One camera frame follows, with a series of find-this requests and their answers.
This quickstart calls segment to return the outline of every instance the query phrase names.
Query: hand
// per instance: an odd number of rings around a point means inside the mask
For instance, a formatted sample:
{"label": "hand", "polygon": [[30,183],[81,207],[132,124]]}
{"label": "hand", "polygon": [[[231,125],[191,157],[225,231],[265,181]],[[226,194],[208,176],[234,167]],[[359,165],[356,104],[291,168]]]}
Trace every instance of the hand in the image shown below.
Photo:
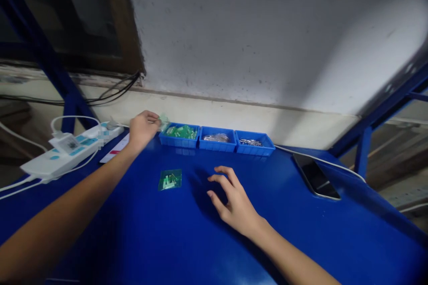
{"label": "hand", "polygon": [[156,135],[161,126],[159,116],[145,110],[136,115],[129,123],[129,143],[136,151],[141,152]]}
{"label": "hand", "polygon": [[212,190],[207,191],[208,196],[211,198],[220,218],[251,239],[267,221],[255,211],[232,168],[219,166],[215,167],[214,170],[229,177],[227,179],[224,175],[212,175],[208,178],[209,181],[216,181],[222,186],[228,202],[225,206]]}

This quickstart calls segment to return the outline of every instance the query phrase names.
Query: green component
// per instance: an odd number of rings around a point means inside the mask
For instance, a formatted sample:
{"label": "green component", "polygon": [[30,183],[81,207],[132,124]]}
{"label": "green component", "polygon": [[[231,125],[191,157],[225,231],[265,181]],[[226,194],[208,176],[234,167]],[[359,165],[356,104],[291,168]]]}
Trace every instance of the green component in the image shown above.
{"label": "green component", "polygon": [[188,125],[184,125],[181,127],[176,127],[176,126],[169,127],[164,134],[165,136],[168,136],[168,137],[196,139],[196,130],[193,130]]}
{"label": "green component", "polygon": [[158,191],[181,187],[181,169],[160,172]]}
{"label": "green component", "polygon": [[160,131],[164,132],[165,129],[168,128],[171,122],[169,121],[168,117],[164,113],[160,115],[159,120],[162,122],[162,124],[160,125]]}

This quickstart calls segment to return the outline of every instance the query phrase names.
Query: phone screen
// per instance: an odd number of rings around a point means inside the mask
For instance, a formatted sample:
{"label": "phone screen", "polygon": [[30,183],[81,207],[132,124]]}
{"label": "phone screen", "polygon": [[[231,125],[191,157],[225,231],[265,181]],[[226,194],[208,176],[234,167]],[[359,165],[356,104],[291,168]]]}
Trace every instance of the phone screen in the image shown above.
{"label": "phone screen", "polygon": [[314,159],[298,154],[293,154],[293,158],[311,192],[322,197],[340,199],[340,195]]}

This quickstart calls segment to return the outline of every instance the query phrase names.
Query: blue metal frame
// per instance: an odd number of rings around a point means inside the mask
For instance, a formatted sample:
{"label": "blue metal frame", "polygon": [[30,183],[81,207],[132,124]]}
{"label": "blue metal frame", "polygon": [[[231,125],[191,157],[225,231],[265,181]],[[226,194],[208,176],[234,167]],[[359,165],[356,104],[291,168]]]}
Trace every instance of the blue metal frame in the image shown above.
{"label": "blue metal frame", "polygon": [[[95,117],[86,104],[82,94],[64,70],[52,45],[46,38],[24,0],[0,0],[0,5],[22,44],[1,43],[2,47],[19,47],[28,49],[36,58],[37,63],[64,99],[64,115],[81,115]],[[80,118],[83,127],[89,129],[96,125],[91,119]],[[74,118],[62,121],[62,131],[74,131]]]}
{"label": "blue metal frame", "polygon": [[379,128],[379,126],[398,113],[413,99],[428,102],[428,96],[421,94],[427,88],[428,63],[425,63],[385,101],[343,135],[330,148],[329,152],[338,158],[358,143],[355,170],[360,175],[362,173],[365,174],[371,132]]}

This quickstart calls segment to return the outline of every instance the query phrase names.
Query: power strip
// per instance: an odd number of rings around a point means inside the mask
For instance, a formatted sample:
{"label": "power strip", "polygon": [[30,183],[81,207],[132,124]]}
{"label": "power strip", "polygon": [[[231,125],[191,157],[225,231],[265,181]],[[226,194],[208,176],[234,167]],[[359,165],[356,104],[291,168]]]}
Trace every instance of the power strip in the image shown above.
{"label": "power strip", "polygon": [[60,178],[62,173],[73,169],[85,158],[95,153],[97,149],[101,149],[106,143],[123,133],[122,126],[108,130],[108,123],[101,123],[102,131],[100,131],[99,126],[95,126],[77,136],[76,139],[80,146],[70,154],[51,149],[25,163],[21,169],[35,178],[42,179],[44,183]]}

